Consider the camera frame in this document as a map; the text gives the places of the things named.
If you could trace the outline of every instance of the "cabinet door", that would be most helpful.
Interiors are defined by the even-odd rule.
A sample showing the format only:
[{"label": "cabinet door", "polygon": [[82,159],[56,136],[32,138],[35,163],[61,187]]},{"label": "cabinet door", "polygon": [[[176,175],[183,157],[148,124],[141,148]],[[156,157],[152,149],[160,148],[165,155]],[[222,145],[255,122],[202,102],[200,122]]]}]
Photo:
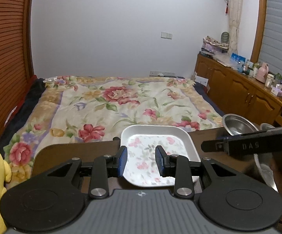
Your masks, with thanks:
[{"label": "cabinet door", "polygon": [[198,56],[196,69],[195,69],[196,73],[198,73],[198,76],[209,79],[211,67],[212,65],[210,59],[200,55]]},{"label": "cabinet door", "polygon": [[227,90],[227,95],[229,95],[226,103],[227,113],[234,113],[244,117],[248,111],[248,104],[254,92],[255,89],[253,86],[242,78],[233,76]]},{"label": "cabinet door", "polygon": [[229,99],[229,96],[226,93],[229,82],[229,72],[224,66],[220,66],[221,65],[215,65],[210,69],[211,73],[208,82],[210,90],[208,96],[223,112],[226,113],[226,102]]},{"label": "cabinet door", "polygon": [[280,111],[280,106],[259,90],[251,96],[246,118],[258,125],[273,124]]}]

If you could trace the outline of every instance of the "tissue box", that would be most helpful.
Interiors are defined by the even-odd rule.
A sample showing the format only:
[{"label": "tissue box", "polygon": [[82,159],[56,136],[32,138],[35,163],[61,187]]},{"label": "tissue box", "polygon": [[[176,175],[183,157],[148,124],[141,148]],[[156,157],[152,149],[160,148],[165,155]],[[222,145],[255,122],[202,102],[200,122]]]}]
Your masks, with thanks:
[{"label": "tissue box", "polygon": [[276,87],[272,87],[271,93],[277,97],[282,97],[282,91]]}]

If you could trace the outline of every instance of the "beige curtain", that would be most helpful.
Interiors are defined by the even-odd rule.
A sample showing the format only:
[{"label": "beige curtain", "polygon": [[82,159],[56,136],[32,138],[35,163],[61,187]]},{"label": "beige curtain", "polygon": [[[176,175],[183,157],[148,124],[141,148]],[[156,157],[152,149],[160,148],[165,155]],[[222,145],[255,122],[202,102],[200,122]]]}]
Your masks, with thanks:
[{"label": "beige curtain", "polygon": [[237,54],[237,38],[242,14],[243,0],[229,0],[230,47],[229,54]]}]

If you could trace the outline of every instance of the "cabinet handle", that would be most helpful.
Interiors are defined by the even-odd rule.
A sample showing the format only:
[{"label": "cabinet handle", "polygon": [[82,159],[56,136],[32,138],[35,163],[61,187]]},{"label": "cabinet handle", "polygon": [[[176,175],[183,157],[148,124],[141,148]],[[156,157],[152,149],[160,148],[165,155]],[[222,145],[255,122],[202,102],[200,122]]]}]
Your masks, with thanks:
[{"label": "cabinet handle", "polygon": [[247,94],[247,96],[246,96],[246,98],[245,98],[245,103],[247,103],[247,98],[248,98],[248,96],[249,96],[249,93]]},{"label": "cabinet handle", "polygon": [[250,104],[251,104],[251,102],[252,102],[252,98],[253,98],[253,95],[251,96],[251,99],[249,100],[249,104],[248,104],[248,105],[250,105]]}]

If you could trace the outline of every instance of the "wooden louvered door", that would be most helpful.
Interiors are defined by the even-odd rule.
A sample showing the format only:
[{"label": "wooden louvered door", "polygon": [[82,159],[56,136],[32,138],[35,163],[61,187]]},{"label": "wooden louvered door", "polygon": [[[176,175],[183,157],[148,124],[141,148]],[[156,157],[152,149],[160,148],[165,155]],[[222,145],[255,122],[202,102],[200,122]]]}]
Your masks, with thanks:
[{"label": "wooden louvered door", "polygon": [[32,76],[29,44],[31,0],[0,0],[0,135],[9,112]]}]

